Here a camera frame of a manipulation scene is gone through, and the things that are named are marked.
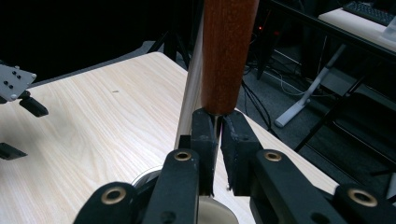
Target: wooden stick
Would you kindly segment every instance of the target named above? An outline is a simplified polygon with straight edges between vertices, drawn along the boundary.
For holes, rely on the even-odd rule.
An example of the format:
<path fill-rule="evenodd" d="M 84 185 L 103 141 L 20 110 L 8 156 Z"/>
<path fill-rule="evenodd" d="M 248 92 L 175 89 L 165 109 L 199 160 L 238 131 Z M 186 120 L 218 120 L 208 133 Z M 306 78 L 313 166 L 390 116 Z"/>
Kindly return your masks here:
<path fill-rule="evenodd" d="M 233 112 L 259 0 L 205 0 L 201 102 L 209 114 Z"/>

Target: black keyboard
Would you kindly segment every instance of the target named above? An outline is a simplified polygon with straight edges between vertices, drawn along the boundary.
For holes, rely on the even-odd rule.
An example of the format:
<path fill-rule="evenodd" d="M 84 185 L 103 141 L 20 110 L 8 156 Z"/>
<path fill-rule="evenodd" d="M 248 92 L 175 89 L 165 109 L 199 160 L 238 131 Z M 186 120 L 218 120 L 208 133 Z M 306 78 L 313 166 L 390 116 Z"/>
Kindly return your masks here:
<path fill-rule="evenodd" d="M 379 23 L 384 26 L 388 26 L 395 17 L 390 13 L 381 11 L 379 9 L 358 2 L 350 2 L 348 4 L 345 4 L 343 5 L 343 9 L 347 12 L 350 12 L 357 16 L 363 17 L 364 19 Z"/>

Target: brown wooden rod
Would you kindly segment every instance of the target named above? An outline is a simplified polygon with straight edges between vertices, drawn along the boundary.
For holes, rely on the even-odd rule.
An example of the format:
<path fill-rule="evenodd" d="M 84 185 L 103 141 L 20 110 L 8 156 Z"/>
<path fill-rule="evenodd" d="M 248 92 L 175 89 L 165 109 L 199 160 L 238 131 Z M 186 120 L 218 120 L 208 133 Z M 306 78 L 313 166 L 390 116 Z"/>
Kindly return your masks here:
<path fill-rule="evenodd" d="M 233 112 L 241 86 L 259 0 L 205 0 L 202 107 Z"/>

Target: desk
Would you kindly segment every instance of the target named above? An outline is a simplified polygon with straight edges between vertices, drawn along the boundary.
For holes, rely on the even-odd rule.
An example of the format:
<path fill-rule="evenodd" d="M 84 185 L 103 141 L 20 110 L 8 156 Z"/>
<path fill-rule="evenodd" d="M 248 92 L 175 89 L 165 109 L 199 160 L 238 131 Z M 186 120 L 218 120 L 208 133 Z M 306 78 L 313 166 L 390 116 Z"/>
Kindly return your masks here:
<path fill-rule="evenodd" d="M 377 44 L 378 46 L 396 52 L 396 42 L 389 41 L 381 36 L 386 28 L 381 24 L 368 21 L 362 17 L 346 12 L 341 8 L 324 13 L 319 16 L 319 19 L 326 21 L 331 25 L 337 26 L 345 30 L 345 32 L 350 32 L 353 35 L 364 38 L 374 44 Z M 298 113 L 300 113 L 301 110 L 305 108 L 305 106 L 309 103 L 309 97 L 318 87 L 323 78 L 327 76 L 333 63 L 342 53 L 344 48 L 345 45 L 335 52 L 332 59 L 326 64 L 326 66 L 323 67 L 318 76 L 312 82 L 311 86 L 305 92 L 304 96 L 275 120 L 275 125 L 277 127 L 283 128 L 291 119 L 293 119 Z"/>
<path fill-rule="evenodd" d="M 0 142 L 27 157 L 0 161 L 2 223 L 71 223 L 95 190 L 132 182 L 173 149 L 187 72 L 161 53 L 114 63 L 30 89 L 49 115 L 1 105 Z M 317 187 L 337 184 L 249 120 L 265 148 L 286 153 Z M 221 153 L 216 199 L 253 223 L 248 198 L 226 190 Z"/>

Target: computer keyboard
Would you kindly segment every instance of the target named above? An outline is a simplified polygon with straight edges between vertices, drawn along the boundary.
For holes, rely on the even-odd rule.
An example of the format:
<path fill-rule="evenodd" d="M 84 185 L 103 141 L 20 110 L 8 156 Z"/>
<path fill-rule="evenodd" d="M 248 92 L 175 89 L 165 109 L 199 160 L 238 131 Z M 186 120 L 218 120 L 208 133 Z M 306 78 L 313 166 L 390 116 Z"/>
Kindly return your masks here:
<path fill-rule="evenodd" d="M 343 5 L 343 10 L 384 26 L 388 26 L 395 17 L 390 13 L 358 2 L 350 2 Z"/>

